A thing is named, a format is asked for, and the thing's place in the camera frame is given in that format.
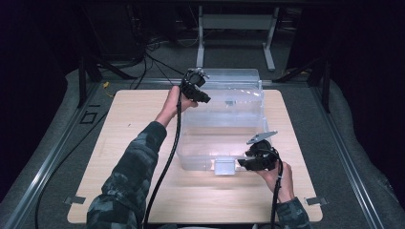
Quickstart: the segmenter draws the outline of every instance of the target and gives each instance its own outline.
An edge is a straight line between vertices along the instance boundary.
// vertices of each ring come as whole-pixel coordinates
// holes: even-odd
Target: plastic bin
[[[256,70],[205,72],[201,90],[211,100],[182,114],[177,155],[184,170],[234,175],[244,169],[236,160],[245,157],[246,143],[268,131],[262,81]]]

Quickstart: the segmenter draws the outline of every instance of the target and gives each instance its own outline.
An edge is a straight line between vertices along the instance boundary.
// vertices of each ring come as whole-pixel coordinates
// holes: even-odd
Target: desk leg
[[[278,8],[276,8],[274,10],[274,14],[271,18],[270,28],[268,29],[268,33],[267,33],[267,41],[266,41],[266,43],[263,43],[263,51],[265,53],[267,68],[271,72],[274,72],[276,70],[276,68],[274,66],[273,57],[271,56],[270,46],[271,46],[271,41],[273,39],[273,34],[274,34],[275,27],[276,27],[276,23],[277,23],[277,14],[278,14]]]
[[[203,67],[203,7],[199,6],[199,51],[197,52],[197,68]]]

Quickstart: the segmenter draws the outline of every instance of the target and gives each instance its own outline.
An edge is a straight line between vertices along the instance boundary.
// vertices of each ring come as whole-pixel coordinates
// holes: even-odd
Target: black wire
[[[59,164],[57,164],[57,166],[55,167],[55,169],[52,171],[52,173],[50,174],[48,180],[45,182],[44,187],[41,190],[41,193],[39,194],[38,197],[38,201],[36,202],[36,206],[35,206],[35,228],[38,229],[38,214],[39,214],[39,206],[41,204],[41,199],[42,196],[45,193],[45,190],[48,186],[48,184],[50,183],[51,179],[53,178],[53,176],[56,174],[57,170],[60,168],[60,166],[66,161],[66,159],[72,154],[72,152],[83,142],[83,140],[90,134],[90,132],[98,125],[98,123],[101,122],[101,120],[108,114],[108,111],[98,120],[98,122],[96,123],[96,125],[94,125],[92,127],[92,129],[90,129],[86,135],[84,137],[82,137],[79,142],[73,147],[73,149],[65,155],[65,157],[59,162]]]
[[[148,70],[150,70],[152,67],[153,67],[153,63],[152,63],[152,66],[151,66],[149,69],[146,68],[146,55],[144,55],[144,56],[143,56],[143,73],[142,73],[142,75],[140,76],[140,78],[137,77],[136,79],[134,79],[134,81],[132,81],[131,85],[129,86],[129,89],[131,89],[131,88],[132,88],[132,85],[134,85],[135,81],[136,81],[137,79],[139,79],[138,84],[137,84],[137,86],[135,86],[134,90],[137,89],[137,88],[139,87],[140,82],[143,80],[143,77],[145,77],[146,72],[147,72]]]
[[[184,73],[182,73],[182,72],[180,72],[180,71],[174,69],[173,67],[170,67],[170,66],[166,65],[165,63],[163,63],[163,62],[159,61],[158,59],[154,58],[153,56],[151,56],[149,53],[147,53],[146,55],[147,55],[149,58],[151,58],[152,60],[154,60],[154,61],[156,61],[156,62],[158,62],[158,63],[160,63],[160,64],[166,66],[167,68],[169,68],[169,69],[171,69],[171,70],[173,70],[174,72],[184,75]]]
[[[156,67],[158,67],[159,71],[164,75],[164,77],[166,77],[167,80],[169,80],[170,84],[172,86],[174,86],[173,82],[170,80],[170,78],[161,70],[161,68],[159,67],[158,63],[155,62],[155,60],[152,59],[152,62],[155,63]]]
[[[156,197],[156,194],[158,193],[158,190],[159,190],[159,188],[160,188],[161,182],[163,181],[164,176],[166,175],[167,170],[168,170],[169,167],[170,167],[170,164],[171,164],[171,162],[172,162],[173,156],[174,156],[174,154],[175,154],[175,152],[176,152],[176,148],[177,148],[177,145],[178,145],[178,142],[179,142],[180,131],[181,131],[181,90],[180,90],[180,92],[179,92],[179,98],[178,98],[178,104],[177,104],[177,112],[178,112],[178,113],[177,113],[177,115],[178,115],[178,120],[177,120],[177,128],[176,128],[175,141],[174,141],[174,143],[173,143],[173,148],[172,148],[172,151],[171,151],[171,153],[170,153],[170,156],[169,156],[169,158],[167,159],[166,165],[164,166],[164,169],[163,169],[163,171],[161,172],[161,175],[160,175],[160,177],[159,177],[159,180],[158,180],[158,182],[157,182],[157,184],[156,184],[156,186],[155,186],[155,188],[154,188],[154,190],[153,190],[152,196],[151,196],[151,198],[150,198],[150,200],[149,200],[149,203],[148,203],[148,206],[147,206],[147,208],[146,208],[145,218],[144,218],[144,220],[143,220],[143,228],[144,228],[144,229],[147,229],[147,227],[148,227],[149,215],[150,215],[150,211],[151,211],[151,209],[152,209],[153,202],[155,201],[155,197]]]
[[[274,193],[273,193],[273,203],[271,206],[271,220],[270,220],[270,225],[271,225],[271,229],[275,228],[275,218],[276,218],[276,210],[277,210],[277,199],[278,199],[278,193],[279,190],[281,188],[281,179],[283,176],[283,161],[281,160],[278,152],[276,149],[274,149],[276,151],[276,155],[278,156],[278,160],[279,160],[279,173],[278,173],[278,178],[274,187]]]
[[[160,39],[161,38],[154,38],[149,43],[146,45],[146,49],[150,52],[156,51],[158,48],[160,48]]]

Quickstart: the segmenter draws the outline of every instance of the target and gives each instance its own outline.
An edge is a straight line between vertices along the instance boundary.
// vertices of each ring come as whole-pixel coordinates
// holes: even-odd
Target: wooden table
[[[69,222],[86,222],[87,210],[92,200],[101,193],[102,184],[129,142],[154,120],[166,96],[165,90],[117,93],[76,193],[77,197],[86,199],[83,204],[73,203],[68,214]],[[270,130],[278,131],[277,135],[271,137],[273,146],[281,159],[292,166],[295,195],[303,203],[310,221],[321,220],[320,206],[304,203],[304,198],[314,198],[316,194],[280,92],[265,90],[265,114]],[[176,122],[174,118],[167,127],[167,138],[160,148],[150,195],[173,146]],[[272,193],[254,172],[215,176],[213,171],[184,171],[179,158],[174,156],[154,201],[149,222],[269,222],[271,200]]]

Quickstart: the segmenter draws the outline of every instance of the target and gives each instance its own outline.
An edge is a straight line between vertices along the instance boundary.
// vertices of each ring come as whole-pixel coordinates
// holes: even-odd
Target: camouflage jacket
[[[131,143],[87,213],[87,228],[141,228],[146,197],[158,163],[166,129],[151,122]],[[277,213],[285,228],[310,228],[308,215],[296,198],[279,204]]]

